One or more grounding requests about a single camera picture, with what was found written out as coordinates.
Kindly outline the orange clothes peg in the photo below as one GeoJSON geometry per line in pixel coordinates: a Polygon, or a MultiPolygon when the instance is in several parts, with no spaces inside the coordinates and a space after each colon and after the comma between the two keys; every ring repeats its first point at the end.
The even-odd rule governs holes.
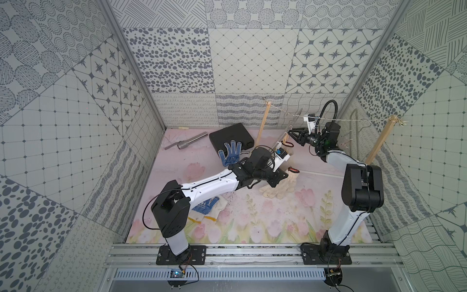
{"type": "Polygon", "coordinates": [[[282,138],[282,144],[286,144],[287,143],[287,140],[289,138],[289,135],[288,135],[288,132],[286,131],[283,135],[283,138],[282,138]]]}

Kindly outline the beige knit gloves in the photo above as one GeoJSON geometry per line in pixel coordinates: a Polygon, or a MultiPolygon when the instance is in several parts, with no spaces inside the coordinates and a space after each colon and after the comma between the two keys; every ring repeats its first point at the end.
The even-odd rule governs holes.
{"type": "Polygon", "coordinates": [[[277,198],[281,200],[287,195],[294,193],[300,171],[289,167],[286,174],[288,177],[281,180],[276,187],[271,187],[269,185],[261,187],[260,192],[262,195],[266,198],[277,198]]]}

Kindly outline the grey clip hanger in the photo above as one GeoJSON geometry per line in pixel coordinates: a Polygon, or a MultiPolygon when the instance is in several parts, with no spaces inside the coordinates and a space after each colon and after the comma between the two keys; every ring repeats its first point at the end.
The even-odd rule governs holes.
{"type": "MultiPolygon", "coordinates": [[[[302,114],[302,108],[297,110],[296,113],[302,114]]],[[[306,123],[302,123],[302,120],[299,120],[299,123],[290,125],[288,124],[284,132],[278,137],[278,141],[275,144],[275,147],[282,146],[282,138],[284,133],[292,128],[304,128],[305,130],[308,130],[306,123]]],[[[327,155],[330,153],[331,150],[337,150],[338,149],[338,136],[340,133],[340,126],[338,122],[326,122],[326,121],[319,121],[317,124],[316,132],[321,133],[321,139],[318,143],[318,145],[315,148],[315,156],[318,157],[324,157],[324,155],[327,155]]]]}

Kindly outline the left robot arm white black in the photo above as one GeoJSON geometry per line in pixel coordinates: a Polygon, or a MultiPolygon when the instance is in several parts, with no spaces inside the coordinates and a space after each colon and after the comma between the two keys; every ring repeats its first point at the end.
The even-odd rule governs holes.
{"type": "Polygon", "coordinates": [[[222,172],[200,181],[179,184],[169,181],[163,190],[152,198],[150,208],[157,227],[166,241],[166,247],[177,258],[185,258],[190,253],[190,245],[184,233],[191,209],[199,204],[227,192],[235,192],[244,187],[251,189],[255,184],[266,181],[275,188],[288,174],[280,166],[289,159],[283,148],[259,146],[247,158],[229,165],[222,172]]]}

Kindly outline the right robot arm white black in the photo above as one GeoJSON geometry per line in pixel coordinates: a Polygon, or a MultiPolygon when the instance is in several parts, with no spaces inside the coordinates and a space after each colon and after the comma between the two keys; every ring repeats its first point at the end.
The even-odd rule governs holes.
{"type": "Polygon", "coordinates": [[[334,105],[333,119],[319,130],[324,110],[319,116],[304,117],[306,127],[291,128],[288,135],[300,146],[314,147],[315,155],[344,173],[341,198],[344,203],[336,222],[325,231],[320,242],[322,256],[345,254],[351,238],[369,214],[384,204],[383,177],[380,167],[368,165],[352,158],[341,150],[337,143],[340,125],[335,122],[338,104],[335,100],[326,102],[324,107],[334,105]]]}

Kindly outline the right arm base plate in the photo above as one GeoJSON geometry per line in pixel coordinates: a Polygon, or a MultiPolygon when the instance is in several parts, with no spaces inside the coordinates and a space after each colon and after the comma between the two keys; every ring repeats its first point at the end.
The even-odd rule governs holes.
{"type": "Polygon", "coordinates": [[[322,248],[321,245],[303,243],[299,246],[304,265],[351,265],[347,246],[331,245],[328,248],[322,248]]]}

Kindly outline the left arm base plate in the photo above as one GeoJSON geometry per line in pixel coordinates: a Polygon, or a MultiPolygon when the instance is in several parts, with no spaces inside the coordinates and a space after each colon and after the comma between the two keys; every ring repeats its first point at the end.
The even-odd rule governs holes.
{"type": "Polygon", "coordinates": [[[206,260],[205,245],[189,245],[179,255],[174,255],[168,245],[159,248],[157,265],[204,265],[206,260]]]}

